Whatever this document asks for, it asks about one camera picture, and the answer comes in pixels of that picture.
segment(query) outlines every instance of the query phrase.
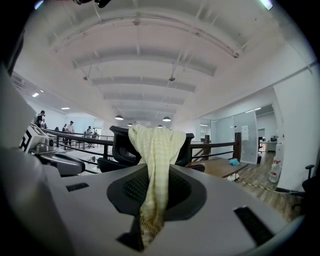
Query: paper sign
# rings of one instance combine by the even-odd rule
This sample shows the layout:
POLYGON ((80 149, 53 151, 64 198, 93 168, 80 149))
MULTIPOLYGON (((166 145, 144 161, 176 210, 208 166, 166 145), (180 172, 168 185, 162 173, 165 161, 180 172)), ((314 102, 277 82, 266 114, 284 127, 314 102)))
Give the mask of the paper sign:
POLYGON ((248 125, 241 127, 241 140, 242 141, 248 141, 249 140, 249 131, 248 131, 248 125))

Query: mesh grille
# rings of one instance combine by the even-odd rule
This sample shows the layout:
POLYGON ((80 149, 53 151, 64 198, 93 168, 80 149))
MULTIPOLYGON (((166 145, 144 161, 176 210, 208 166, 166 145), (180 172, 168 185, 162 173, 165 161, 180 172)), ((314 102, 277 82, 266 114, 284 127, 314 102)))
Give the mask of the mesh grille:
POLYGON ((119 152, 120 152, 121 156, 125 156, 127 158, 136 159, 136 156, 134 154, 128 152, 125 147, 120 147, 119 152))
MULTIPOLYGON (((123 193, 141 206, 146 199, 149 186, 148 171, 145 170, 135 178, 126 182, 123 186, 123 193)), ((169 171, 168 184, 168 204, 166 209, 170 209, 182 201, 186 200, 191 194, 191 185, 185 179, 169 171)))
POLYGON ((123 193, 138 202, 140 206, 146 199, 147 190, 149 186, 148 171, 142 172, 140 175, 129 180, 123 185, 123 193))
POLYGON ((186 200, 191 194, 191 185, 185 179, 169 171, 169 200, 166 209, 176 206, 186 200))

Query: office chair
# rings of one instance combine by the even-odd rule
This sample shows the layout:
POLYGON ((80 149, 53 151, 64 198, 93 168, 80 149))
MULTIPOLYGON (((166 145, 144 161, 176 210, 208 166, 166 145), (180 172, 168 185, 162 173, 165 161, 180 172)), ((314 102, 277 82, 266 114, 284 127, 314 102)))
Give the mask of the office chair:
MULTIPOLYGON (((101 172, 105 173, 137 165, 141 155, 130 142, 129 130, 116 126, 111 126, 110 130, 114 133, 112 156, 116 161, 99 158, 97 162, 101 172)), ((191 158, 190 144, 194 137, 193 133, 186 134, 184 144, 175 162, 177 166, 186 166, 189 163, 191 158)))
POLYGON ((197 165, 192 165, 192 166, 189 166, 190 169, 194 169, 194 170, 197 170, 199 172, 204 172, 205 171, 205 166, 203 164, 197 164, 197 165))
POLYGON ((305 212, 305 205, 308 205, 308 197, 309 195, 312 193, 312 190, 315 188, 316 185, 316 176, 311 177, 311 170, 312 168, 315 167, 313 164, 310 164, 308 166, 305 167, 306 170, 309 171, 308 173, 308 179, 305 180, 304 182, 302 182, 302 187, 304 189, 304 197, 302 199, 301 203, 296 203, 294 205, 292 205, 291 209, 294 210, 296 208, 296 206, 300 206, 301 207, 301 213, 303 214, 303 212, 305 212))

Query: yellow towel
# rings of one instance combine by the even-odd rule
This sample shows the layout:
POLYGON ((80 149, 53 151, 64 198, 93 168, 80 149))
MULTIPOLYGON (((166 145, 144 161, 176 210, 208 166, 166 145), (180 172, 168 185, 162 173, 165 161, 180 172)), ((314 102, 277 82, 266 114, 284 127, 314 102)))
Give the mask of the yellow towel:
POLYGON ((186 134, 166 128, 133 125, 129 139, 141 155, 139 164, 147 164, 149 187, 140 208, 140 229, 144 247, 152 242, 164 225, 168 203, 169 165, 175 164, 186 134))

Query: glass wall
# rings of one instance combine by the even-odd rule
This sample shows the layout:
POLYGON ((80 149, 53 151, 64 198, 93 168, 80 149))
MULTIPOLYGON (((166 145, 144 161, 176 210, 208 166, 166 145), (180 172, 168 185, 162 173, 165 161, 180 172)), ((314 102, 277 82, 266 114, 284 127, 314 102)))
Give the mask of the glass wall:
MULTIPOLYGON (((211 137, 214 140, 212 143, 228 143, 235 141, 235 129, 232 116, 211 121, 211 137)), ((211 149, 212 154, 219 154, 223 152, 232 151, 233 146, 213 147, 211 149)), ((229 159, 232 158, 233 153, 221 154, 220 158, 229 159)))
MULTIPOLYGON (((258 154, 258 133, 255 111, 244 112, 219 120, 211 120, 211 143, 228 143, 235 141, 235 133, 241 133, 241 162, 256 164, 258 154)), ((214 147, 212 154, 233 150, 233 146, 214 147)), ((219 155, 230 159, 233 153, 219 155)))
POLYGON ((234 129, 241 132, 241 162, 256 164, 258 157, 258 130, 255 111, 233 116, 234 129))

